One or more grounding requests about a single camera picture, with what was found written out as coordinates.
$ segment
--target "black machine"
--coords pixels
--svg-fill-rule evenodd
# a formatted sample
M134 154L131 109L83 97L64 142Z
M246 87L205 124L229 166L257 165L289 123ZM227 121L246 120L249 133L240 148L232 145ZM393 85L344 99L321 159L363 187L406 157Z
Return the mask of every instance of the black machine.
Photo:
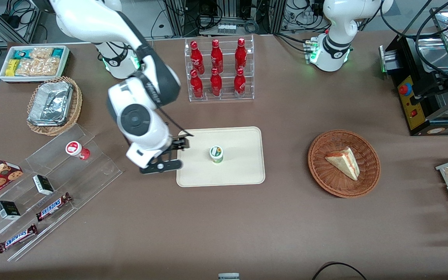
M397 35L385 50L380 46L382 70L399 92L414 136L448 135L448 8L431 13L438 30L446 31L417 40Z

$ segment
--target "sandwich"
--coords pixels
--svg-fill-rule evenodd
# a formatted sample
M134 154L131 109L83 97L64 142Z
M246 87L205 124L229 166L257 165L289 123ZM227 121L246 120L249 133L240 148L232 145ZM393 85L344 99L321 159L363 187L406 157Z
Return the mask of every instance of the sandwich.
M359 166L355 160L354 153L350 147L341 151L334 151L326 154L325 159L332 165L338 168L343 174L347 175L350 179L357 181L359 176Z

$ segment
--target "yellow panel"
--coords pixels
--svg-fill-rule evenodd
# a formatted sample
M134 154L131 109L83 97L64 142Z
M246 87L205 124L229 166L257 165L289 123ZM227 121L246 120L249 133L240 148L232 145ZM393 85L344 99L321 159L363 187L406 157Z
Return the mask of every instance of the yellow panel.
M405 83L409 83L413 85L411 76L407 77L398 87L397 91L400 86L404 85ZM409 127L413 130L416 127L418 127L420 124L425 122L425 113L423 113L423 108L421 108L421 104L418 103L418 105L413 106L411 104L411 97L414 96L414 92L411 92L408 96L403 96L402 94L399 94L400 100L402 101L402 107L404 108L404 112L406 115L407 123L409 124ZM411 116L411 112L413 110L416 110L418 113L414 117Z

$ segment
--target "black small box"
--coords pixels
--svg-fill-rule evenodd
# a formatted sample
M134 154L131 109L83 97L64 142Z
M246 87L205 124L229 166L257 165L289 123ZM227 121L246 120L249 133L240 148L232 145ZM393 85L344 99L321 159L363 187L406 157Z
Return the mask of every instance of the black small box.
M0 215L3 219L16 220L20 217L14 202L0 200Z
M44 194L44 195L51 195L53 194L53 187L49 183L48 178L42 176L42 175L36 175L32 177L34 180L34 185L36 185L37 191Z

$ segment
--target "red cap bottle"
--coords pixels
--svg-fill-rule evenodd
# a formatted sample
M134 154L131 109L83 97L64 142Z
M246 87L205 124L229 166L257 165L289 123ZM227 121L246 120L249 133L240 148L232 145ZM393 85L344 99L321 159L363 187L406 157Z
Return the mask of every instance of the red cap bottle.
M222 94L222 78L219 75L219 71L216 67L212 68L212 76L210 78L210 83L212 85L212 94L215 97L219 97Z
M243 76L243 68L239 68L236 71L236 77L234 78L234 96L242 98L245 95L245 82L247 80Z
M193 69L196 69L199 75L203 75L203 73L205 73L205 66L203 66L203 55L201 55L201 51L198 49L198 43L192 41L190 46L191 64L193 65Z
M245 39L238 39L238 48L236 48L234 58L236 60L236 71L238 71L240 67L245 69L245 66L247 65L247 49L245 49Z
M202 99L203 98L203 83L201 83L201 79L198 77L198 72L195 69L191 69L191 90L193 91L194 98Z
M222 50L219 47L219 40L212 40L212 53L210 53L210 58L212 59L212 67L217 68L219 73L224 71L224 60L222 58Z

